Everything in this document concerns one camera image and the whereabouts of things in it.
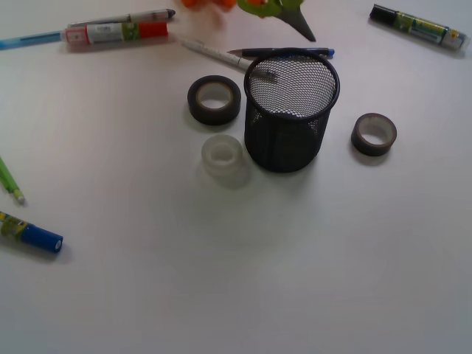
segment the black mesh pen cup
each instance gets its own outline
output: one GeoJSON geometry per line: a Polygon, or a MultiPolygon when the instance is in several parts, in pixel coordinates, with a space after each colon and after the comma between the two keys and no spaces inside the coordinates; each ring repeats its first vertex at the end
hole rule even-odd
{"type": "Polygon", "coordinates": [[[321,147],[339,77],[319,55],[286,48],[259,58],[244,77],[244,142],[252,159],[274,172],[293,172],[321,147]]]}

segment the tape roll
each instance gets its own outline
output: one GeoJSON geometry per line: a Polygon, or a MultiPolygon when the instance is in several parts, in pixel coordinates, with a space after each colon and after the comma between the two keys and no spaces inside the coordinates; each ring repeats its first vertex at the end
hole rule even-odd
{"type": "Polygon", "coordinates": [[[190,113],[200,123],[223,125],[231,122],[239,114],[241,91],[236,83],[227,77],[211,75],[196,80],[187,95],[190,113]],[[203,104],[207,99],[224,99],[225,105],[210,108],[203,104]]]}
{"type": "Polygon", "coordinates": [[[368,113],[357,119],[351,134],[351,142],[354,147],[364,155],[382,156],[389,152],[393,143],[397,139],[397,128],[387,117],[368,113]],[[381,144],[374,144],[367,141],[363,135],[376,136],[382,140],[381,144]]]}
{"type": "Polygon", "coordinates": [[[202,146],[201,161],[211,176],[233,175],[243,166],[243,148],[232,136],[218,134],[202,146]]]}

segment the green marker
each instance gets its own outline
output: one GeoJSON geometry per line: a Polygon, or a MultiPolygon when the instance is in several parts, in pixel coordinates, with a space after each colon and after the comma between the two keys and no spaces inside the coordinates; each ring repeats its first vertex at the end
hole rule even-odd
{"type": "Polygon", "coordinates": [[[18,188],[15,180],[13,179],[12,175],[10,175],[10,171],[5,166],[5,163],[0,157],[0,182],[3,184],[3,187],[8,191],[8,193],[12,193],[17,202],[20,204],[24,203],[24,196],[23,193],[18,188]]]}

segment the blue pen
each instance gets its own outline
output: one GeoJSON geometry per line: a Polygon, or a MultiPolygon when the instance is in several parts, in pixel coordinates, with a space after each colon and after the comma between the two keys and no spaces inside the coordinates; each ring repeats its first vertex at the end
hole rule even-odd
{"type": "Polygon", "coordinates": [[[4,39],[0,41],[0,50],[58,41],[60,41],[60,31],[41,33],[39,35],[27,35],[26,37],[4,39]]]}
{"type": "MultiPolygon", "coordinates": [[[[238,49],[232,50],[228,53],[243,57],[243,58],[258,58],[264,55],[269,54],[273,50],[277,50],[279,48],[251,48],[251,49],[238,49]]],[[[318,54],[318,55],[325,55],[327,57],[332,57],[334,55],[334,49],[330,48],[303,48],[304,50],[308,50],[309,52],[318,54]]]]}
{"type": "Polygon", "coordinates": [[[0,212],[0,235],[52,253],[58,253],[62,248],[62,236],[40,229],[32,223],[27,223],[4,212],[0,212]]]}

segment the marker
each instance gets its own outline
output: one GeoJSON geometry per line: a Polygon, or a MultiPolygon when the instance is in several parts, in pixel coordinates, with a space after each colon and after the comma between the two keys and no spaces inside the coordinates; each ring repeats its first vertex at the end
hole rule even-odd
{"type": "MultiPolygon", "coordinates": [[[[270,54],[273,50],[278,50],[279,48],[250,48],[250,49],[238,49],[231,50],[228,53],[234,54],[240,57],[246,58],[258,58],[264,55],[270,54]]],[[[332,57],[334,55],[334,49],[329,48],[303,48],[311,53],[318,55],[325,55],[327,57],[332,57]]]]}
{"type": "Polygon", "coordinates": [[[16,242],[28,243],[52,253],[58,253],[62,248],[62,236],[4,212],[0,212],[0,234],[16,242]]]}
{"type": "Polygon", "coordinates": [[[39,35],[27,35],[25,37],[4,39],[3,41],[0,41],[0,50],[58,41],[60,41],[60,31],[41,33],[39,35]]]}
{"type": "Polygon", "coordinates": [[[139,39],[166,36],[165,22],[141,24],[89,24],[83,27],[66,28],[61,39],[71,46],[90,44],[137,41],[139,39]]]}
{"type": "Polygon", "coordinates": [[[97,20],[73,22],[67,27],[83,27],[89,24],[118,24],[124,22],[157,22],[172,18],[176,12],[171,9],[146,11],[144,13],[129,13],[127,15],[99,18],[97,20]]]}
{"type": "Polygon", "coordinates": [[[17,202],[20,204],[24,203],[23,193],[18,188],[15,180],[13,179],[10,171],[5,166],[5,163],[0,157],[0,182],[3,184],[3,187],[7,190],[8,193],[12,193],[17,202]]]}
{"type": "Polygon", "coordinates": [[[401,32],[452,50],[465,49],[471,41],[467,35],[455,29],[379,5],[374,5],[370,18],[401,32]]]}

